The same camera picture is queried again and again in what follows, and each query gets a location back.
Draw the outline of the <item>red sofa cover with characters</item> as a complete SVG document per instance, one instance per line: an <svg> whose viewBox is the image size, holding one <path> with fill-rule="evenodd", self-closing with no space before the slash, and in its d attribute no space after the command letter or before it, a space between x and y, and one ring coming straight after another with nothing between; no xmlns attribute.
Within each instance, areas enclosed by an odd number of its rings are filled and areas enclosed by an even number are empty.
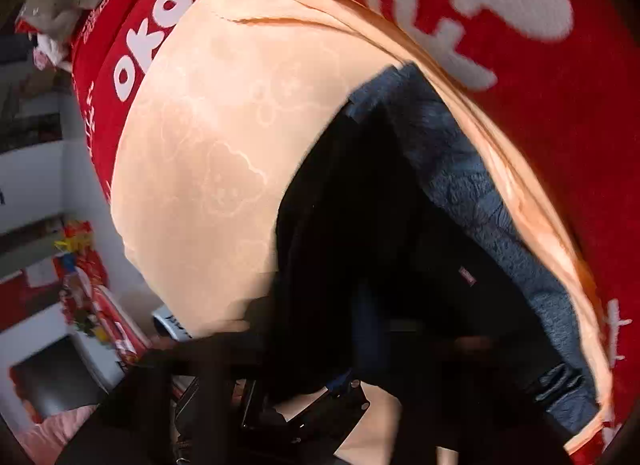
<svg viewBox="0 0 640 465"><path fill-rule="evenodd" d="M551 192L606 308L612 401L574 454L612 447L639 397L639 0L351 0L397 25Z"/></svg>

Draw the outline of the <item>peach seat cloth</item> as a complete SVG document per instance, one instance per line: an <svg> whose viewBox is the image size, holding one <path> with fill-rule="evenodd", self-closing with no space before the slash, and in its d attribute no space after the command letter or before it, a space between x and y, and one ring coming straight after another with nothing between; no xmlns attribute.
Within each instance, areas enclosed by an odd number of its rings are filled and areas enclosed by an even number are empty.
<svg viewBox="0 0 640 465"><path fill-rule="evenodd" d="M115 156L114 224L131 263L191 333L221 326L265 282L285 188L349 92L413 61L577 324L596 411L567 451L603 428L613 380L587 267L532 167L444 62L352 0L155 0L126 41L114 83L134 101Z"/></svg>

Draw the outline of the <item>red decorated box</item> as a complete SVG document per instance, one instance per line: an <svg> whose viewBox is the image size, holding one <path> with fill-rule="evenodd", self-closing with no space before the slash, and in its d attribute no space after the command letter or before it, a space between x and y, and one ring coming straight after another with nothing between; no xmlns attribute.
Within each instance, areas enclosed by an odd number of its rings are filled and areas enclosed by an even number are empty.
<svg viewBox="0 0 640 465"><path fill-rule="evenodd" d="M55 241L62 271L60 302L66 323L111 347L122 370L136 364L150 346L107 289L106 269L93 243L90 222L64 222L62 240Z"/></svg>

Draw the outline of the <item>black pants with grey trim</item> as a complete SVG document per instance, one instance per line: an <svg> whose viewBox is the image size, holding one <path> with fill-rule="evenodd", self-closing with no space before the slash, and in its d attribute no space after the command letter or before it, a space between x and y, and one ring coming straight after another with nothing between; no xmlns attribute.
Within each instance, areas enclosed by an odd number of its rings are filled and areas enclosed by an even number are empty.
<svg viewBox="0 0 640 465"><path fill-rule="evenodd" d="M270 401L365 381L349 321L358 294L520 294L561 359L536 397L564 445L596 411L560 282L518 240L480 155L416 66L392 66L348 97L284 193L276 250L262 368Z"/></svg>

